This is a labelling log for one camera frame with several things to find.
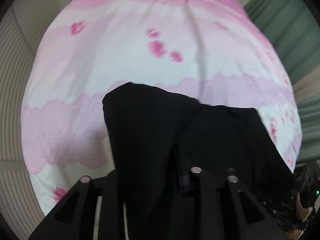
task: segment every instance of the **white ribbed wall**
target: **white ribbed wall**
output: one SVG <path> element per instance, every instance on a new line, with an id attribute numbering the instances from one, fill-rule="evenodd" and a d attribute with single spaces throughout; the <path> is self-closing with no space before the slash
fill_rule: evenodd
<path id="1" fill-rule="evenodd" d="M 23 162 L 22 97 L 41 38 L 70 1 L 15 0 L 0 22 L 0 211 L 21 240 L 44 217 Z"/>

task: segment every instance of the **pink floral pattern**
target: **pink floral pattern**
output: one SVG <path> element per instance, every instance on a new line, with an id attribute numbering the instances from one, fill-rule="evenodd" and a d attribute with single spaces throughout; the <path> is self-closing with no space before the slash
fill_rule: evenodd
<path id="1" fill-rule="evenodd" d="M 77 22 L 70 26 L 71 35 L 77 35 L 84 29 L 84 22 Z"/>
<path id="2" fill-rule="evenodd" d="M 160 33 L 157 32 L 155 29 L 148 29 L 146 31 L 146 35 L 149 37 L 149 38 L 159 38 L 160 37 Z"/>
<path id="3" fill-rule="evenodd" d="M 289 77 L 286 73 L 282 73 L 283 81 L 286 85 L 290 85 Z"/>
<path id="4" fill-rule="evenodd" d="M 261 59 L 262 59 L 261 56 L 260 56 L 260 53 L 256 52 L 255 55 L 256 55 L 256 57 L 257 57 L 258 60 L 261 60 Z"/>
<path id="5" fill-rule="evenodd" d="M 28 171 L 37 174 L 47 164 L 66 168 L 79 162 L 91 169 L 105 165 L 108 159 L 103 145 L 96 143 L 108 136 L 101 101 L 105 94 L 127 82 L 119 80 L 104 93 L 92 97 L 83 93 L 70 104 L 52 100 L 42 108 L 23 107 L 21 141 Z"/>
<path id="6" fill-rule="evenodd" d="M 286 163 L 290 168 L 293 167 L 293 160 L 287 159 Z"/>
<path id="7" fill-rule="evenodd" d="M 148 46 L 150 52 L 157 58 L 163 57 L 165 54 L 167 54 L 164 44 L 159 40 L 149 42 Z"/>
<path id="8" fill-rule="evenodd" d="M 66 194 L 66 191 L 63 188 L 56 187 L 56 190 L 53 191 L 53 199 L 58 203 Z"/>
<path id="9" fill-rule="evenodd" d="M 173 62 L 182 62 L 183 61 L 181 53 L 178 51 L 171 52 L 170 57 L 171 57 L 171 61 L 173 61 Z"/>
<path id="10" fill-rule="evenodd" d="M 273 57 L 270 55 L 269 52 L 267 52 L 267 56 L 268 56 L 268 58 L 269 58 L 272 62 L 274 61 Z"/>
<path id="11" fill-rule="evenodd" d="M 270 124 L 270 134 L 275 143 L 277 141 L 277 131 L 278 131 L 277 121 L 274 117 L 272 117 L 271 124 Z"/>
<path id="12" fill-rule="evenodd" d="M 266 64 L 263 61 L 260 61 L 261 66 L 263 66 L 265 69 L 268 69 Z"/>
<path id="13" fill-rule="evenodd" d="M 222 25 L 220 22 L 213 22 L 221 30 L 227 30 L 228 28 Z"/>

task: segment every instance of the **black fabric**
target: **black fabric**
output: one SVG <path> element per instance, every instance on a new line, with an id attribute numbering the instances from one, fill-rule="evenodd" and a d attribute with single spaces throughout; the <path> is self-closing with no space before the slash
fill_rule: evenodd
<path id="1" fill-rule="evenodd" d="M 12 232 L 11 228 L 5 221 L 4 217 L 0 213 L 0 236 L 1 240 L 19 240 L 17 236 Z"/>
<path id="2" fill-rule="evenodd" d="M 184 217 L 186 224 L 175 226 L 185 229 L 192 224 L 191 212 L 177 217 L 192 203 L 177 208 L 175 152 L 183 159 L 183 172 L 198 166 L 226 178 L 227 169 L 234 168 L 249 188 L 279 184 L 292 175 L 253 108 L 208 106 L 127 83 L 104 97 L 103 110 L 132 239 L 150 239 L 148 234 L 166 223 L 170 231 L 171 219 Z"/>

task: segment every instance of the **pink and white fabric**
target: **pink and white fabric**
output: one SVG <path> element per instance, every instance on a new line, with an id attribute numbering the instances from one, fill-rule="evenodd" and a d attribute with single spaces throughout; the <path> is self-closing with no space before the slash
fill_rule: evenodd
<path id="1" fill-rule="evenodd" d="M 41 41 L 21 113 L 45 214 L 81 176 L 110 171 L 101 101 L 128 81 L 255 107 L 293 171 L 302 135 L 292 86 L 236 0 L 73 0 Z"/>

